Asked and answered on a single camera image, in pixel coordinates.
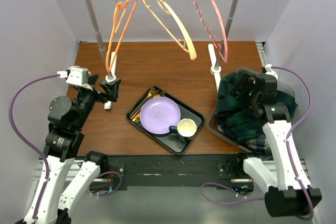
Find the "pink hanger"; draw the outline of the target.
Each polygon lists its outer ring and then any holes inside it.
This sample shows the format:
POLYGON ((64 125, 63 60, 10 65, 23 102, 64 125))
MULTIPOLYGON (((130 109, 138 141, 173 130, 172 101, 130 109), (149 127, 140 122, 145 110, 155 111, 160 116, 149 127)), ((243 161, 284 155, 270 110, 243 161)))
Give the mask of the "pink hanger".
POLYGON ((226 63, 228 61, 228 41, 225 23, 216 1, 207 1, 208 4, 206 4, 204 8, 201 7, 202 3, 200 3, 199 0, 192 0, 192 3, 220 59, 226 63))

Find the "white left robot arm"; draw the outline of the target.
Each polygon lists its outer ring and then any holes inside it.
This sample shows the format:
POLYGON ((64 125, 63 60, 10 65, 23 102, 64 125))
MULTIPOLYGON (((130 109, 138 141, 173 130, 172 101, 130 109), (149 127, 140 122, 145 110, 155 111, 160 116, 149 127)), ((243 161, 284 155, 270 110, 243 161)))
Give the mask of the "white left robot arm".
POLYGON ((17 136, 31 147, 43 160, 40 180, 32 204, 26 216, 19 223, 71 223, 73 210, 88 191, 95 178, 110 174, 107 155, 89 152, 83 160, 74 179, 65 185, 84 135, 82 128, 97 102, 116 102, 121 80, 99 84, 103 91, 97 91, 94 84, 98 75, 86 74, 79 83, 70 83, 78 93, 75 99, 67 96, 54 98, 49 105, 48 134, 45 147, 40 151, 18 130, 13 117, 14 102, 10 102, 8 117, 17 136))

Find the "navy white plaid skirt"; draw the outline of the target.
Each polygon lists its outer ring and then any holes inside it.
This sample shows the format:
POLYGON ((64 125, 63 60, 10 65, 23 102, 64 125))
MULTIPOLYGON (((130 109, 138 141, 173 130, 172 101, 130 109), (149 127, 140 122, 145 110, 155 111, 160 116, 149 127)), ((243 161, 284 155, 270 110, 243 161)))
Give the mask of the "navy white plaid skirt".
POLYGON ((272 157, 270 143, 264 134, 261 134, 256 138, 247 140, 245 144, 249 149, 261 154, 262 156, 272 157))

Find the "beige hanger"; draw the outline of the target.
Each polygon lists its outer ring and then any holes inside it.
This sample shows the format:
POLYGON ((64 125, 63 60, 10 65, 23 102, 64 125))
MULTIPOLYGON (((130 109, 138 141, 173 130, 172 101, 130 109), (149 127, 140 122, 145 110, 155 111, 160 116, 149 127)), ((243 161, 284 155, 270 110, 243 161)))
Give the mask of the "beige hanger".
POLYGON ((191 60, 197 58, 196 49, 194 47, 191 36, 189 35, 185 25, 175 13, 172 7, 167 3, 166 0, 140 0, 145 8, 150 12, 158 24, 164 29, 168 36, 185 52, 188 54, 191 60), (170 18, 171 21, 176 25, 178 31, 180 32, 182 38, 176 37, 175 32, 171 31, 170 26, 166 24, 165 19, 161 19, 161 15, 158 15, 155 8, 159 8, 162 13, 170 18))

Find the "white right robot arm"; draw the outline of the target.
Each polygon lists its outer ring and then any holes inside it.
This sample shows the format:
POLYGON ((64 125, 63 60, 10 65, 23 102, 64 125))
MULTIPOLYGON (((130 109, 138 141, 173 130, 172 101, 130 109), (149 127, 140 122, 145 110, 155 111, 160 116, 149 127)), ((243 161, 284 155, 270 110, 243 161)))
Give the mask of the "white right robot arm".
POLYGON ((277 78, 265 73, 255 77, 243 73, 229 94, 252 108, 270 143, 276 168, 273 174, 260 158, 248 157, 234 165, 235 175, 239 178, 249 175, 260 187, 271 217, 311 220, 322 195, 319 188, 311 186, 302 168, 291 134, 288 108, 277 101, 277 78))

